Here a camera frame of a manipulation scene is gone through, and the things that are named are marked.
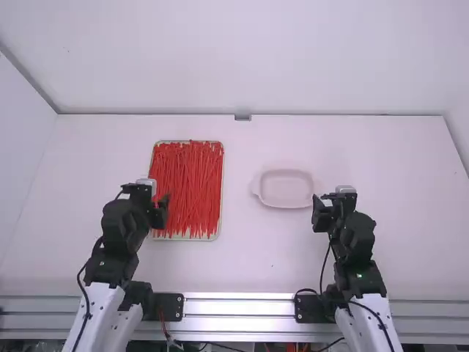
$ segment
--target white table surface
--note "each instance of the white table surface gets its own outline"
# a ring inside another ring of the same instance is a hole
[[[467,298],[469,182],[442,117],[62,116],[0,267],[0,292],[77,293],[104,204],[145,176],[160,139],[225,147],[221,233],[147,239],[134,279],[154,290],[294,292],[318,287],[326,234],[311,208],[266,208],[248,190],[263,166],[297,164],[317,193],[349,183],[377,222],[374,258],[392,298]],[[332,281],[329,261],[325,282]]]

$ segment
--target white wall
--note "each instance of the white wall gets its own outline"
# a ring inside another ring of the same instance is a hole
[[[469,164],[465,0],[3,0],[63,112],[445,114]]]
[[[55,119],[56,113],[0,52],[0,259]]]

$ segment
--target wire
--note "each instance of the wire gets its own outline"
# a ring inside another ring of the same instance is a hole
[[[217,347],[226,348],[227,350],[231,350],[231,351],[245,352],[243,350],[238,350],[237,348],[233,348],[233,347],[229,347],[229,346],[225,346],[225,345],[220,345],[219,343],[216,343],[216,342],[209,342],[209,344],[211,344],[213,346],[217,346]]]
[[[317,351],[311,350],[311,352],[323,352],[323,351],[327,350],[328,348],[334,346],[336,343],[341,342],[342,340],[345,340],[345,338],[341,337],[340,339],[337,339],[337,340],[331,342],[329,345],[327,345],[327,346],[321,348],[320,350],[317,350]]]
[[[76,274],[76,281],[78,283],[78,286],[80,287],[80,290],[81,292],[83,293],[83,297],[85,298],[85,302],[86,302],[86,313],[85,313],[85,316],[84,316],[84,319],[83,319],[83,323],[81,324],[81,328],[80,328],[80,332],[78,333],[78,336],[76,337],[76,341],[75,341],[75,344],[73,345],[73,348],[72,348],[72,352],[75,352],[76,351],[76,348],[78,347],[78,344],[80,342],[80,339],[81,339],[81,336],[83,335],[83,332],[85,330],[85,327],[86,327],[86,323],[88,323],[88,319],[91,318],[91,314],[89,313],[89,297],[88,297],[88,293],[86,293],[85,291],[85,288],[83,287],[83,284],[81,283],[81,280],[80,280],[80,275],[81,273],[83,273],[83,271],[85,270],[85,267],[86,267],[86,264],[88,263],[88,261],[86,261],[86,263],[84,263],[84,265],[81,267],[80,271],[78,272],[78,274]]]
[[[391,352],[394,352],[394,346],[393,346],[393,343],[391,341],[391,338],[389,337],[389,333],[388,333],[388,330],[386,328],[386,325],[384,325],[384,322],[383,320],[381,319],[381,317],[371,308],[367,307],[366,305],[362,304],[362,303],[358,303],[358,302],[355,302],[355,301],[348,301],[347,302],[348,304],[354,304],[356,306],[359,306],[365,310],[367,310],[368,312],[370,312],[379,322],[380,322],[380,329],[383,330],[384,332],[384,335],[388,341],[388,345],[389,345],[389,348],[391,349]]]
[[[325,269],[325,264],[328,261],[329,252],[330,252],[330,242],[329,242],[328,250],[326,251],[325,256],[324,256],[324,261],[322,262],[321,276],[320,276],[320,293],[321,293],[321,296],[322,296],[322,278],[324,277],[324,269]]]
[[[93,246],[92,255],[97,252],[97,250],[100,248],[100,246],[101,246],[102,243],[103,243],[103,236],[99,237],[99,238],[96,240],[95,245]],[[78,272],[78,274],[76,274],[76,281],[77,281],[77,283],[78,283],[78,286],[80,287],[81,293],[83,293],[83,297],[85,298],[85,302],[86,302],[86,313],[85,313],[85,316],[84,316],[84,319],[83,319],[83,324],[81,324],[80,332],[78,333],[78,336],[76,337],[76,341],[75,341],[75,343],[73,344],[72,352],[75,352],[75,351],[76,351],[76,348],[78,347],[78,344],[79,344],[79,342],[80,342],[81,336],[83,335],[83,333],[84,333],[84,331],[85,331],[86,323],[88,323],[88,320],[91,319],[91,317],[92,317],[92,314],[91,314],[90,311],[89,311],[89,297],[88,297],[88,293],[86,293],[85,287],[83,287],[83,284],[81,283],[81,280],[80,280],[80,275],[81,275],[81,273],[83,273],[83,271],[85,270],[86,264],[88,264],[88,260],[87,260],[86,263],[84,263],[84,265],[81,267],[81,269],[80,269],[80,271]]]
[[[200,347],[199,349],[196,349],[196,350],[191,350],[192,352],[202,352],[207,346],[208,346],[209,342],[206,342],[205,345],[203,345],[202,347]]]

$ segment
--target metal extrusion bar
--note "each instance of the metal extrusion bar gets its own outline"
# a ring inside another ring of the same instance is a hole
[[[182,341],[330,342],[334,324],[298,324],[291,293],[185,293],[184,317],[167,323]],[[2,339],[65,339],[79,297],[0,296]],[[469,345],[469,301],[391,301],[403,343]],[[158,322],[141,322],[134,340],[164,340]]]

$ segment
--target white bowl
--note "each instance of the white bowl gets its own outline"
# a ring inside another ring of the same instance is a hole
[[[302,169],[264,169],[251,183],[251,192],[275,208],[306,208],[313,205],[313,177]]]

